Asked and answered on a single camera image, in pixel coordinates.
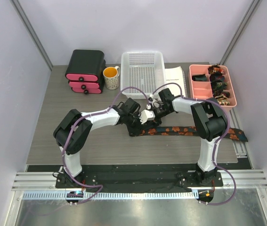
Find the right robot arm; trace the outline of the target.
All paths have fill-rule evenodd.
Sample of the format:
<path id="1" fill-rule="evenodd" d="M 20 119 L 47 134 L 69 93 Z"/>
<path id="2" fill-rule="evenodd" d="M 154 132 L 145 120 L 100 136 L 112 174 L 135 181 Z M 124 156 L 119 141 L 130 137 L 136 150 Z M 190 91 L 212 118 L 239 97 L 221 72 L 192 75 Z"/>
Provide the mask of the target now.
<path id="1" fill-rule="evenodd" d="M 220 141 L 229 130 L 227 113 L 213 98 L 174 96 L 169 89 L 161 90 L 158 95 L 163 103 L 163 109 L 156 113 L 156 116 L 172 112 L 192 115 L 196 132 L 201 138 L 200 156 L 193 179 L 201 186 L 210 184 L 218 172 L 216 159 Z"/>

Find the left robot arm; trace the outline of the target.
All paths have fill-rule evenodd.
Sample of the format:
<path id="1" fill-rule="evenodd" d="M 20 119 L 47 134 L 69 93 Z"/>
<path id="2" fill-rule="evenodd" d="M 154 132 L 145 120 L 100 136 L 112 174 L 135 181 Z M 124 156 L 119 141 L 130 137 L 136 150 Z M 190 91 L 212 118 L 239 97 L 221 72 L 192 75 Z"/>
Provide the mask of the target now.
<path id="1" fill-rule="evenodd" d="M 81 113 L 72 109 L 54 130 L 53 137 L 61 152 L 65 181 L 73 188 L 83 182 L 80 150 L 95 129 L 124 124 L 131 137 L 141 133 L 140 104 L 132 98 L 101 111 Z"/>

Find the black orange floral tie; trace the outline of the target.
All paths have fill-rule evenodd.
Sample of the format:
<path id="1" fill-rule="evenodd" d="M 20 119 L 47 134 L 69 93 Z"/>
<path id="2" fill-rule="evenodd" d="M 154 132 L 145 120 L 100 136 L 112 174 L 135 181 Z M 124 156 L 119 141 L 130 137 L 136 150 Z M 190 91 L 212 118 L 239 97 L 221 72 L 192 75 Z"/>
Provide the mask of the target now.
<path id="1" fill-rule="evenodd" d="M 174 126 L 174 127 L 156 127 L 150 129 L 144 129 L 137 134 L 130 134 L 131 137 L 138 136 L 196 136 L 199 134 L 196 130 L 195 126 Z M 248 139 L 245 133 L 241 129 L 230 128 L 228 133 L 224 138 L 240 141 L 240 142 L 248 142 Z"/>

